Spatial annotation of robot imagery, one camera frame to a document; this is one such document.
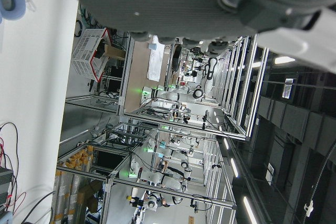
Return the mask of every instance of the cardboard box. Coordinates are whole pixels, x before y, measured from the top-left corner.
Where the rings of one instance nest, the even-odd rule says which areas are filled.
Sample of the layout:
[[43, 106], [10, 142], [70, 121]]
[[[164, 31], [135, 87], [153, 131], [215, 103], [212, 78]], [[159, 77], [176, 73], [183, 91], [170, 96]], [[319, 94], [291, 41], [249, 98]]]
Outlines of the cardboard box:
[[85, 204], [87, 199], [92, 197], [103, 186], [103, 182], [100, 180], [94, 180], [89, 185], [83, 186], [78, 190], [77, 203]]
[[116, 47], [105, 45], [105, 53], [103, 55], [116, 60], [125, 60], [126, 52]]

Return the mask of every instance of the white basket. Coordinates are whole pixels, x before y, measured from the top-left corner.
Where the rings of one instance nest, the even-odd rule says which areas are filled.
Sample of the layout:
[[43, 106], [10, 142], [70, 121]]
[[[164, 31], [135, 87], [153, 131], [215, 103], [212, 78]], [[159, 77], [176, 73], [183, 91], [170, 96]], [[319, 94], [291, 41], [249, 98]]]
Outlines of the white basket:
[[101, 39], [105, 39], [112, 46], [109, 32], [104, 29], [86, 29], [80, 38], [71, 56], [71, 63], [77, 74], [100, 82], [105, 65], [109, 60], [107, 56], [95, 58], [97, 47]]

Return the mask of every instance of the headphones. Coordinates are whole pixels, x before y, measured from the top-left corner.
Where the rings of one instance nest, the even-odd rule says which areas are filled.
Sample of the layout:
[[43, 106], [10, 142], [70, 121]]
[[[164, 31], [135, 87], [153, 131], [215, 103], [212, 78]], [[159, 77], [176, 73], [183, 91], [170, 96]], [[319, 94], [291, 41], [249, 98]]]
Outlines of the headphones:
[[0, 23], [2, 19], [17, 20], [26, 13], [25, 0], [0, 0]]

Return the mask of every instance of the workstation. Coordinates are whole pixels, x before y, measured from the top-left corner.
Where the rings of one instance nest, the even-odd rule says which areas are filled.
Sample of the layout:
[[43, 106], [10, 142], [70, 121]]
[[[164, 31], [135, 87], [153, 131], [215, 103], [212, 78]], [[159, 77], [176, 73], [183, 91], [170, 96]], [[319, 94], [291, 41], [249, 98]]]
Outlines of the workstation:
[[334, 223], [334, 2], [24, 0], [0, 223]]

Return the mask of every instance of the ceiling light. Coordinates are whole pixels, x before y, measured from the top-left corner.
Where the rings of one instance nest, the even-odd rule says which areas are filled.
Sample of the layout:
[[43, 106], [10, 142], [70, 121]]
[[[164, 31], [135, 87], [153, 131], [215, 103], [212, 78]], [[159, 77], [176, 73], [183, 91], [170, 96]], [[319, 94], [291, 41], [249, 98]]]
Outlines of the ceiling light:
[[226, 138], [224, 138], [224, 144], [225, 144], [226, 149], [228, 150], [229, 149], [229, 144], [227, 143]]
[[238, 169], [237, 169], [236, 163], [233, 160], [233, 158], [231, 158], [231, 164], [232, 164], [233, 172], [235, 173], [236, 178], [238, 178]]
[[288, 56], [280, 56], [275, 58], [275, 64], [283, 64], [283, 63], [288, 63], [288, 62], [292, 62], [295, 61], [295, 59], [290, 58]]
[[252, 208], [250, 206], [250, 203], [248, 202], [248, 199], [246, 197], [244, 197], [244, 205], [245, 205], [245, 208], [247, 210], [247, 213], [248, 213], [248, 216], [250, 218], [251, 223], [252, 224], [258, 224], [257, 220], [256, 220], [256, 217], [254, 217], [254, 214], [253, 214]]
[[261, 62], [260, 61], [252, 63], [252, 67], [253, 68], [259, 68], [260, 66], [261, 66]]

